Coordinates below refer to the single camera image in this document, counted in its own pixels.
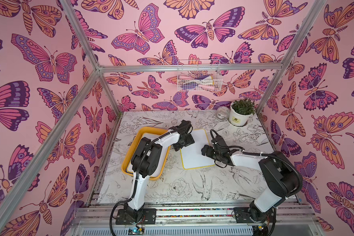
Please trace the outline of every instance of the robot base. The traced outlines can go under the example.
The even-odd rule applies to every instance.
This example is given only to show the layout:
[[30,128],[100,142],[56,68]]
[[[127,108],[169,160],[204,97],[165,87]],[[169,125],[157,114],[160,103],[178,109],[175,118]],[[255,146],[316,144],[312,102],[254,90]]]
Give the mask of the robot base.
[[[145,208],[143,209],[143,214],[145,219],[143,221],[144,225],[154,225],[156,222],[156,209],[154,208]],[[130,225],[133,224],[132,220],[126,216],[124,209],[118,210],[117,219],[115,221],[116,225]]]

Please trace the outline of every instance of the potted plant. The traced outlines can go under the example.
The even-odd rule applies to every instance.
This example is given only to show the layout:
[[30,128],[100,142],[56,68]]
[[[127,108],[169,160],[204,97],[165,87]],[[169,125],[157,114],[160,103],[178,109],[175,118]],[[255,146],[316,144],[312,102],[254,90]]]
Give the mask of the potted plant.
[[249,117],[255,114],[254,101],[250,99],[237,100],[231,103],[228,121],[234,126],[243,126]]

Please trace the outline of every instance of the white wire basket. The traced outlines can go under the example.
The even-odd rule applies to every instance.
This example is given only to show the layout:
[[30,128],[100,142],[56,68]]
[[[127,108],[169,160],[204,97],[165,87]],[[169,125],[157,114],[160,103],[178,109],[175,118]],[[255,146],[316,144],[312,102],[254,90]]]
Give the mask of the white wire basket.
[[210,64],[211,60],[200,60],[207,64],[198,64],[198,60],[179,60],[177,66],[178,91],[217,92],[222,88],[220,64]]

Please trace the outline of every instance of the table surface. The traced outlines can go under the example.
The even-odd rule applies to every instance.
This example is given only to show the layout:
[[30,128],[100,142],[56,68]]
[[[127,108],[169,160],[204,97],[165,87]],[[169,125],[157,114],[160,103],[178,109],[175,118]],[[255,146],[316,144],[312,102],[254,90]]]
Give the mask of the table surface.
[[[239,145],[248,152],[272,153],[264,129],[256,115],[248,124],[235,127],[219,120],[216,111],[129,111],[124,112],[97,203],[108,204],[130,196],[132,176],[121,171],[124,157],[136,136],[145,126],[168,129],[190,120],[194,129],[218,131],[227,145]],[[226,202],[253,199],[266,187],[262,173],[247,167],[211,166],[185,170],[181,154],[170,149],[164,171],[157,181],[149,181],[145,202]]]

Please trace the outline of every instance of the green plant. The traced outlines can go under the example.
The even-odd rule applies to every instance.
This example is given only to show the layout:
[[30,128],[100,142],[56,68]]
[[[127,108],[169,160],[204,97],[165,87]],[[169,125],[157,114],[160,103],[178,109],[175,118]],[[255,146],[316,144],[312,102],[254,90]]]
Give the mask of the green plant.
[[232,104],[232,108],[236,111],[236,113],[239,113],[241,115],[255,114],[254,101],[251,101],[250,99],[234,101]]

